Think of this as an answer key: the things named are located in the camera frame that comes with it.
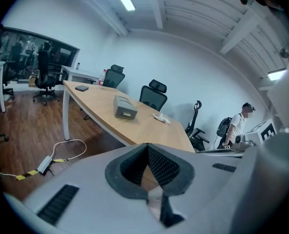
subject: gray box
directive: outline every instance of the gray box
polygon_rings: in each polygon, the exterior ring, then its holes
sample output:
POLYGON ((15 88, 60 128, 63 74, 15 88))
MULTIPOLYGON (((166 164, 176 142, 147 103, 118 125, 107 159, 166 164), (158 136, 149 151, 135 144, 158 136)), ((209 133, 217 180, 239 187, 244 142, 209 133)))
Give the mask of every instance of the gray box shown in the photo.
POLYGON ((127 98, 115 96, 113 105, 115 117, 124 119, 134 119, 136 117, 137 109, 127 98))

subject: ceiling beam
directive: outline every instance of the ceiling beam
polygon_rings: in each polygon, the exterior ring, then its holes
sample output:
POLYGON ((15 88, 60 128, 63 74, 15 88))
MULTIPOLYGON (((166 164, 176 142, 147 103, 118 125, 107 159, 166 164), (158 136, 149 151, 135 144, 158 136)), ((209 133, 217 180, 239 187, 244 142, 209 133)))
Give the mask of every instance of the ceiling beam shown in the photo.
POLYGON ((112 10, 109 4, 104 0, 81 0, 96 11, 105 20, 119 36, 127 36, 128 30, 120 21, 117 14, 112 10))
POLYGON ((259 6, 256 1, 249 6, 248 11, 243 15, 240 21, 223 41, 222 48, 220 50, 223 55, 237 45, 237 43, 245 38, 259 23, 265 19, 265 17, 268 15, 268 11, 264 10, 263 8, 261 10, 261 7, 263 6, 259 6))
POLYGON ((263 90, 270 90, 273 85, 276 83, 275 80, 270 80, 269 78, 265 78, 260 80, 259 84, 258 84, 258 90, 263 91, 263 90))
POLYGON ((165 7, 163 0, 151 0, 154 17, 159 29, 163 29, 163 23, 166 21, 165 7))

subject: power strip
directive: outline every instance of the power strip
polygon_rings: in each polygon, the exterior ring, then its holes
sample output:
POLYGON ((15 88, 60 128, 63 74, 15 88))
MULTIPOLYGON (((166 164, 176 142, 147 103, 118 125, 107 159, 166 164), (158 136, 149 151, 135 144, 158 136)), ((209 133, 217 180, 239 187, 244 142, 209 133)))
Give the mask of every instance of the power strip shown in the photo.
POLYGON ((39 171, 41 174, 43 174, 46 171, 46 169, 48 168, 51 161, 52 161, 52 158, 49 156, 46 156, 46 158, 42 161, 42 163, 37 168, 37 171, 39 171))

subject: white device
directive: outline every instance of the white device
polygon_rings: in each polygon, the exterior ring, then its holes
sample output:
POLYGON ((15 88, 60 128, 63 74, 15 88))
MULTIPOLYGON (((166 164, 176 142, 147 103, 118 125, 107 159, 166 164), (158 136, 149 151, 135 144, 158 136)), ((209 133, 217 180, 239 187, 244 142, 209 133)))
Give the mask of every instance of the white device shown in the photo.
POLYGON ((232 148, 245 151, 250 146, 262 144, 268 138, 277 134, 272 119, 264 121, 244 135, 238 135, 232 148))
POLYGON ((42 163, 37 168, 37 171, 43 174, 46 171, 51 161, 52 161, 52 158, 49 156, 46 156, 46 158, 42 161, 42 163))
POLYGON ((155 117, 157 120, 164 122, 164 123, 170 123, 170 121, 167 118, 163 117, 163 114, 160 114, 160 116, 152 114, 153 117, 155 117))

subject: chair headrest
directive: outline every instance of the chair headrest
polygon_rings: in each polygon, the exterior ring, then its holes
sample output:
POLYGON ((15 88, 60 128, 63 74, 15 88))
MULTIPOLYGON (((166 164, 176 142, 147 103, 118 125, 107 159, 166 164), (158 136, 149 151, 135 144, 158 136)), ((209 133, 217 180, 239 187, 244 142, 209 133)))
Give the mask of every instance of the chair headrest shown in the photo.
POLYGON ((157 90, 163 94, 165 94, 167 91, 167 86, 165 84, 163 84, 157 80, 154 80, 154 79, 149 83, 149 87, 153 88, 153 89, 155 89, 155 90, 157 90))
POLYGON ((114 64, 114 65, 111 66, 111 69, 116 71, 116 72, 118 72, 118 73, 123 73, 123 69, 124 68, 114 64))

